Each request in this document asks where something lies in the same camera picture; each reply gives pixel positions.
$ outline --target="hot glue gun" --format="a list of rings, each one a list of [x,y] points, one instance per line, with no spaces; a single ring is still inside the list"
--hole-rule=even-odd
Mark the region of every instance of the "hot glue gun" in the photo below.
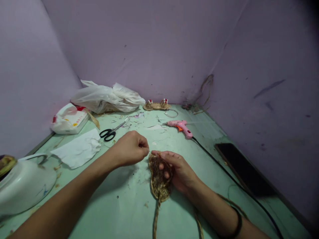
[[[179,131],[184,131],[187,139],[191,139],[193,137],[193,134],[186,127],[186,124],[186,120],[172,120],[164,123],[163,125],[175,126],[178,128]]]

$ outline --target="black phone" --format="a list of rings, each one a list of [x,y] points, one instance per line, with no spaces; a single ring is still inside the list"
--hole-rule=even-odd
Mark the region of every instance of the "black phone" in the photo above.
[[[247,191],[255,197],[277,195],[265,177],[255,169],[235,145],[220,143],[215,144],[215,148]]]

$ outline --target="hand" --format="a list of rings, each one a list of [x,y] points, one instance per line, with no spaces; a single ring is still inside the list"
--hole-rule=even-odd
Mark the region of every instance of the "hand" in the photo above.
[[[152,154],[157,155],[159,154],[159,152],[153,150]],[[172,178],[174,187],[181,193],[187,194],[194,183],[199,180],[195,172],[192,170],[186,160],[179,154],[170,151],[164,151],[160,153],[160,157],[174,168],[174,174]],[[163,170],[164,165],[159,164],[159,169]],[[165,171],[164,177],[168,179],[169,177],[171,177],[171,175],[169,175],[169,173]]]
[[[142,161],[149,151],[146,138],[134,130],[123,135],[106,153],[118,168]]]

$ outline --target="scissors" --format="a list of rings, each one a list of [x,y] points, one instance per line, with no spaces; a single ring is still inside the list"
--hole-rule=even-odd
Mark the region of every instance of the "scissors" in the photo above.
[[[104,141],[105,142],[109,142],[111,141],[114,137],[115,137],[115,131],[119,128],[119,127],[122,127],[126,121],[129,119],[129,117],[127,117],[123,123],[121,123],[119,126],[117,126],[116,128],[114,129],[106,129],[106,130],[103,130],[101,133],[100,133],[100,137],[101,138],[104,138]]]

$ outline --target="purple wall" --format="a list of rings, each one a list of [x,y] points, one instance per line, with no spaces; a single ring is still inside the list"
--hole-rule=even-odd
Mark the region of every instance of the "purple wall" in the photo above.
[[[148,99],[192,98],[247,0],[43,0],[79,77]]]
[[[0,3],[0,154],[23,157],[80,88],[39,0]]]
[[[319,39],[302,1],[250,1],[214,68],[209,114],[314,225]]]

